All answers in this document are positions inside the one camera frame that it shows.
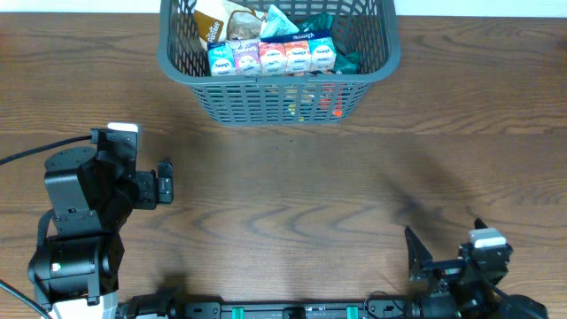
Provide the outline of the beige paper pouch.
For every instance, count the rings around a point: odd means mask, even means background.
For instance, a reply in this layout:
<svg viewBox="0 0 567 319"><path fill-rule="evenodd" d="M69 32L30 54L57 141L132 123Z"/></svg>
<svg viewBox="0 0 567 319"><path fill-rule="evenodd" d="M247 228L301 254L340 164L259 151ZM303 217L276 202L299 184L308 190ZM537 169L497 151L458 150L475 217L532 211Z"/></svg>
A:
<svg viewBox="0 0 567 319"><path fill-rule="evenodd" d="M198 38L204 50L209 43L259 38L267 16L266 12L228 0L197 0L193 10Z"/></svg>

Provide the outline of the red spaghetti pasta pack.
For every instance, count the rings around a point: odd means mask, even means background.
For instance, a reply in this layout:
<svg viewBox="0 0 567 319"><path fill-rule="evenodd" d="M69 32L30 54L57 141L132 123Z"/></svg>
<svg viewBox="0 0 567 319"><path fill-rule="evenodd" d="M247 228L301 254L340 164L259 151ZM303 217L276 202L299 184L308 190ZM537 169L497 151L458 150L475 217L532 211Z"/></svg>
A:
<svg viewBox="0 0 567 319"><path fill-rule="evenodd" d="M324 84L315 114L318 118L338 119L343 116L343 90L336 84Z"/></svg>

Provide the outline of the small mint green packet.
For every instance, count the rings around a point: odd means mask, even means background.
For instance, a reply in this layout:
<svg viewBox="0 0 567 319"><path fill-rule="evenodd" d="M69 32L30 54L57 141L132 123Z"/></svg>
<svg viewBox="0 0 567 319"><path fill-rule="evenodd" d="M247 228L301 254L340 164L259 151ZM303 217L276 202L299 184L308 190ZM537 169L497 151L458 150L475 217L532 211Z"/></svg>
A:
<svg viewBox="0 0 567 319"><path fill-rule="evenodd" d="M260 38L293 35L298 32L299 28L278 7L273 4L269 6L268 15L261 24Z"/></svg>

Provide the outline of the green Nescafe coffee bag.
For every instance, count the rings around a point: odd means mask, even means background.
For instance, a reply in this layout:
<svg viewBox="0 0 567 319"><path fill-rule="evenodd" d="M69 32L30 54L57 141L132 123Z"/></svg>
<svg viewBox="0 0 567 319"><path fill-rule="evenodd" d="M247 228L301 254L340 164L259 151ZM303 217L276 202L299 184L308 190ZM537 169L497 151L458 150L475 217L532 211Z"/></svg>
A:
<svg viewBox="0 0 567 319"><path fill-rule="evenodd" d="M330 29L334 21L334 16L328 13L318 13L297 24L300 32L321 31ZM357 74L361 55L358 51L353 51L346 56L339 51L337 53L335 66L329 72L333 74Z"/></svg>

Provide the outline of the Kleenex tissue multipack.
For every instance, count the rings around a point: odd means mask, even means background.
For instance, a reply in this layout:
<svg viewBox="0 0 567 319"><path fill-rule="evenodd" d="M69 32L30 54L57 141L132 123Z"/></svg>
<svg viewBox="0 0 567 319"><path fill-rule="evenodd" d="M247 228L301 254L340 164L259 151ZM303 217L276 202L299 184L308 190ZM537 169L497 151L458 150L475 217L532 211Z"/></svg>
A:
<svg viewBox="0 0 567 319"><path fill-rule="evenodd" d="M207 45L213 76L280 76L330 71L337 51L329 29Z"/></svg>

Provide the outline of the grey plastic basket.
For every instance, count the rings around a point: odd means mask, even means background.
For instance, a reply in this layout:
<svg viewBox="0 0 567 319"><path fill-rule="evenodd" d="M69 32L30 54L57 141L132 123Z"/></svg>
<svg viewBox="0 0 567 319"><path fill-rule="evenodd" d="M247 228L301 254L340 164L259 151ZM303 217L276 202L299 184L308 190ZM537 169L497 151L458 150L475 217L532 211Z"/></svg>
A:
<svg viewBox="0 0 567 319"><path fill-rule="evenodd" d="M158 61L163 73L190 88L209 117L225 125L333 123L346 118L371 85L391 75L401 58L393 0L287 0L275 5L292 21L317 13L334 16L330 29L338 51L361 55L358 74L212 76L198 41L194 2L163 0L159 12ZM315 114L324 84L343 90L343 116Z"/></svg>

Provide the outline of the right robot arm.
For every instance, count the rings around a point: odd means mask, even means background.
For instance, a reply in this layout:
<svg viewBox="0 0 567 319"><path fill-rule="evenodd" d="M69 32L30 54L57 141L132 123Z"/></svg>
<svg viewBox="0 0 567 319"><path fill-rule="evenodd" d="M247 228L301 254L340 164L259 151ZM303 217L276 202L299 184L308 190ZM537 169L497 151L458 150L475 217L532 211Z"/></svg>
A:
<svg viewBox="0 0 567 319"><path fill-rule="evenodd" d="M426 290L403 308L406 318L548 319L547 308L522 294L498 288L508 274L513 253L508 240L481 219L453 260L435 261L415 232L404 229L408 277L427 283Z"/></svg>

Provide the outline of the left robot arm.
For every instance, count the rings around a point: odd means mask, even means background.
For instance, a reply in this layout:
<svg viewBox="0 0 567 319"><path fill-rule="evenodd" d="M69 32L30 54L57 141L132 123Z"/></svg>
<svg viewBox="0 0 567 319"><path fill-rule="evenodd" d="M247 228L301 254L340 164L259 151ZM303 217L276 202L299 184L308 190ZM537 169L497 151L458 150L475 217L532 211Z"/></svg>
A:
<svg viewBox="0 0 567 319"><path fill-rule="evenodd" d="M169 159L155 170L137 170L139 135L135 124L93 128L88 146L45 160L52 208L38 223L36 251L27 270L40 309L51 312L71 300L101 305L119 289L120 229L132 211L173 202Z"/></svg>

